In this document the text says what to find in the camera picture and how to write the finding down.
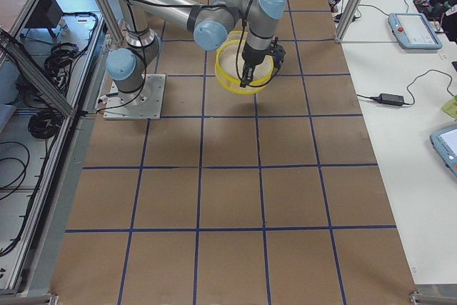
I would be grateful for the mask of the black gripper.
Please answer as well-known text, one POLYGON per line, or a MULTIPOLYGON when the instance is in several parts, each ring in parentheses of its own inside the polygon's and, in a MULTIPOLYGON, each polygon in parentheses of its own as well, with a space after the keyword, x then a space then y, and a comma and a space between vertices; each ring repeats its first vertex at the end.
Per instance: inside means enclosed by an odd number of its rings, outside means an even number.
POLYGON ((273 71, 271 74, 271 78, 273 79, 281 70, 286 55, 285 48, 278 44, 278 38, 273 37, 269 47, 263 50, 254 49, 249 44, 244 44, 241 55, 244 63, 240 87, 246 88, 251 85, 255 67, 261 64, 267 55, 273 58, 273 71))

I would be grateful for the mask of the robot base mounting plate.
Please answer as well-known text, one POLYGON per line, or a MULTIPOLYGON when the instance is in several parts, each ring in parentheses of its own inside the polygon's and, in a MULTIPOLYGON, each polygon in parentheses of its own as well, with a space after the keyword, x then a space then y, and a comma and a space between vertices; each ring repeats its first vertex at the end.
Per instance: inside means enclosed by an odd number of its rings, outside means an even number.
POLYGON ((117 86, 111 82, 111 93, 104 111, 105 120, 142 120, 160 119, 166 83, 165 74, 147 74, 146 83, 141 92, 125 94, 119 92, 117 86))

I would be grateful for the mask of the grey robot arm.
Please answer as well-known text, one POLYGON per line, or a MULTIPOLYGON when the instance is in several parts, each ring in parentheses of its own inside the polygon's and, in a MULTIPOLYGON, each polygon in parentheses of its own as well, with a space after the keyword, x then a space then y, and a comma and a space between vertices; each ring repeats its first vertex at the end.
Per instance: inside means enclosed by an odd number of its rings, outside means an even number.
POLYGON ((194 0, 118 0, 126 21, 128 47, 139 51, 143 59, 155 58, 159 43, 147 22, 149 14, 172 23, 192 34, 205 51, 217 50, 238 21, 243 33, 238 43, 237 57, 243 66, 236 67, 241 87, 263 88, 264 81, 255 84, 255 69, 267 56, 273 62, 272 80, 284 62, 285 51, 275 36, 283 16, 286 0, 213 0, 202 4, 194 0))

